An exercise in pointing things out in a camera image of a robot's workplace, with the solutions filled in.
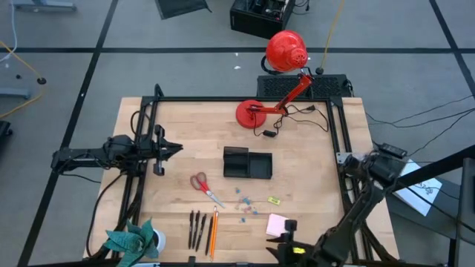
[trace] red scissors handle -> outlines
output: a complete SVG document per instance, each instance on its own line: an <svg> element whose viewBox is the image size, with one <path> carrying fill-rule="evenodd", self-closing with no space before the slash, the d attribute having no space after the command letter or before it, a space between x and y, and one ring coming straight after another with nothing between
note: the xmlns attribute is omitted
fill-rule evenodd
<svg viewBox="0 0 475 267"><path fill-rule="evenodd" d="M206 175L202 172L196 176L192 176L190 178L190 183L193 185L194 189L201 190L205 194L209 191L208 185L206 184Z"/></svg>

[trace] yellow cable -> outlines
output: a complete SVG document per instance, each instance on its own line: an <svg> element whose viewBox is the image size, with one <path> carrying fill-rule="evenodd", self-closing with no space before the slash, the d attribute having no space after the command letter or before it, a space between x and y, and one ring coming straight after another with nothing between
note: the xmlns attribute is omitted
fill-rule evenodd
<svg viewBox="0 0 475 267"><path fill-rule="evenodd" d="M327 44L325 45L325 51L324 51L324 58L321 60L320 67L323 69L325 66L325 61L327 60L327 51L328 47L330 46L330 40L332 39L332 34L333 30L335 29L336 22L340 18L341 11L343 10L344 6L344 0L341 0L340 6L338 7L338 11L336 12L335 18L333 19L332 22L332 27L330 28L330 31L328 32L328 37L327 37Z"/></svg>
<svg viewBox="0 0 475 267"><path fill-rule="evenodd" d="M0 45L2 45L3 47L5 47L5 49L7 49L8 52L10 52L11 55L15 56L16 59L18 59L21 63L23 63L25 66L27 66L30 70L32 70L35 75L39 78L39 79L42 79L42 76L39 74L38 71L35 70L34 67L31 67L25 60L23 60L22 58L20 58L18 55L15 54L15 52L13 52L4 42L0 41ZM6 113L3 113L3 114L0 114L0 119L3 119L5 118L6 116L9 116L11 115L13 112L21 109L21 108L24 108L26 106L28 106L29 104L35 102L36 100L40 99L42 96L43 96L43 89L42 89L42 86L40 85L39 86L39 95L34 97L33 99L30 99L28 101L26 101L25 103L17 106L16 108L12 109L11 111L8 111Z"/></svg>

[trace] orange pencil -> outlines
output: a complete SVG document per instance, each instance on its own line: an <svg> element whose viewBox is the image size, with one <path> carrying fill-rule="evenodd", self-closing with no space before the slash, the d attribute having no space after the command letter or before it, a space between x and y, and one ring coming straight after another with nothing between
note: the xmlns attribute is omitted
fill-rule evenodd
<svg viewBox="0 0 475 267"><path fill-rule="evenodd" d="M216 249L216 238L217 238L217 216L219 212L216 211L216 223L214 224L214 241L213 241L213 248L211 249L211 261L214 260L214 250Z"/></svg>
<svg viewBox="0 0 475 267"><path fill-rule="evenodd" d="M211 233L211 245L210 245L210 251L211 251L211 261L214 259L214 245L216 242L216 222L217 222L217 211L216 211L216 206L214 207L214 213L213 213L213 229Z"/></svg>

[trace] pen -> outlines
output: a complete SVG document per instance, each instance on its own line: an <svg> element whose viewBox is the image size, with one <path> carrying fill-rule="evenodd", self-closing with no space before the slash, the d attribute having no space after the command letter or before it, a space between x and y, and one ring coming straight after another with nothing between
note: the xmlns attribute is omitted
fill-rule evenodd
<svg viewBox="0 0 475 267"><path fill-rule="evenodd" d="M193 234L193 243L191 244L191 248L194 248L194 244L196 244L196 233L198 232L199 222L200 222L200 211L196 213L196 220L194 221L194 234Z"/></svg>
<svg viewBox="0 0 475 267"><path fill-rule="evenodd" d="M211 239L211 233L213 232L213 217L209 220L209 230L208 230L208 241L206 241L206 250L205 255L208 256L209 251L209 241Z"/></svg>
<svg viewBox="0 0 475 267"><path fill-rule="evenodd" d="M205 228L205 222L206 222L206 214L205 216L203 216L203 219L201 220L201 229L200 229L200 234L198 234L198 241L196 243L196 251L198 251L198 247L200 246L201 236L203 235L203 228Z"/></svg>
<svg viewBox="0 0 475 267"><path fill-rule="evenodd" d="M188 249L191 249L191 234L193 232L193 211L190 213L190 234L188 237Z"/></svg>

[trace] scissors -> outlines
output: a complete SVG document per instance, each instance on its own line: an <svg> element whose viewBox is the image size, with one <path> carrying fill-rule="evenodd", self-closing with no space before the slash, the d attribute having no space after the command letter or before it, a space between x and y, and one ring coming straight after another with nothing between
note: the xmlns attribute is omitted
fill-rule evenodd
<svg viewBox="0 0 475 267"><path fill-rule="evenodd" d="M190 177L190 183L194 189L203 191L203 193L207 194L208 197L211 197L211 199L214 200L217 204L225 208L224 204L217 197L214 196L213 192L209 190L209 187L206 184L205 173L200 172L199 174Z"/></svg>

